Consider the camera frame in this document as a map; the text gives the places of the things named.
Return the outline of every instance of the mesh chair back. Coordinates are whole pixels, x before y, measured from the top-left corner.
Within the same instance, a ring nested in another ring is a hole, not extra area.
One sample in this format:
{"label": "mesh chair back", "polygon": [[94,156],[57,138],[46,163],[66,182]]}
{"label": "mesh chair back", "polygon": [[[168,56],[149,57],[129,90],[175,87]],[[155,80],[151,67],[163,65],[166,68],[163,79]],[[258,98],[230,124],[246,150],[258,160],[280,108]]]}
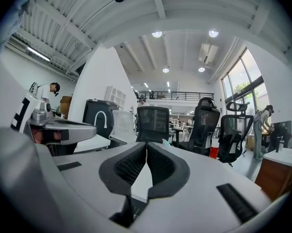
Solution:
{"label": "mesh chair back", "polygon": [[137,116],[137,142],[162,143],[162,139],[169,139],[169,109],[157,106],[138,107]]}
{"label": "mesh chair back", "polygon": [[123,142],[135,142],[132,113],[113,110],[114,127],[109,139],[119,139]]}
{"label": "mesh chair back", "polygon": [[242,142],[253,124],[253,116],[225,115],[221,119],[218,158],[234,162],[243,151]]}
{"label": "mesh chair back", "polygon": [[188,149],[194,151],[195,146],[204,148],[208,133],[214,133],[220,112],[211,98],[202,98],[195,108],[195,123],[189,139]]}

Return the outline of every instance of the black monitor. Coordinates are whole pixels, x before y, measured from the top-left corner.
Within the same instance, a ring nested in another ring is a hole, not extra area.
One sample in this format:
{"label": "black monitor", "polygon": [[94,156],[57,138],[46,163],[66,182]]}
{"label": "black monitor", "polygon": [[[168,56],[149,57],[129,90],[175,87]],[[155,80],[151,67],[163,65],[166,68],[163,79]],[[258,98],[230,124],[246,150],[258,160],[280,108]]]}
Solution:
{"label": "black monitor", "polygon": [[276,140],[278,137],[283,137],[284,148],[287,148],[288,141],[292,135],[292,121],[277,122],[272,124],[275,131],[270,135],[270,143],[268,152],[276,149]]}

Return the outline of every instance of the black metal railing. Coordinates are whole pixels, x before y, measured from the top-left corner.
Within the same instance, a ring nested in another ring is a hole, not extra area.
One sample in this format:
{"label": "black metal railing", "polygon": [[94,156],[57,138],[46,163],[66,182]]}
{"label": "black metal railing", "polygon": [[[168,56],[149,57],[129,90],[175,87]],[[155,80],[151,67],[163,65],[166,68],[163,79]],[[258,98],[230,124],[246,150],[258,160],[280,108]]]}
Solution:
{"label": "black metal railing", "polygon": [[166,91],[141,91],[135,93],[137,99],[161,99],[161,100],[187,100],[187,101],[200,101],[201,98],[212,98],[214,99],[214,93],[204,92],[166,92]]}

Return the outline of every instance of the tree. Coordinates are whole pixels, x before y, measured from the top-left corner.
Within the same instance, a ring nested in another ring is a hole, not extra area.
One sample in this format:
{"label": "tree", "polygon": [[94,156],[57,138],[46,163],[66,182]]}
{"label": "tree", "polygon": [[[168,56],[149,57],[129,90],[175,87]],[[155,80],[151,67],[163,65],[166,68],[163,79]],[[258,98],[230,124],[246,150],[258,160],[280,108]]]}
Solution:
{"label": "tree", "polygon": [[[244,89],[244,88],[245,88],[246,86],[248,86],[249,84],[250,84],[249,81],[248,81],[248,82],[243,82],[243,83],[241,83],[241,84],[238,84],[238,85],[233,89],[233,94],[238,93],[238,92],[241,92],[242,89]],[[248,95],[245,96],[245,99],[249,99],[249,98],[251,98],[252,96],[253,96],[253,94],[250,93],[250,94],[248,94]],[[257,96],[258,96],[258,91],[255,91],[255,96],[256,96],[256,98],[257,98]]]}

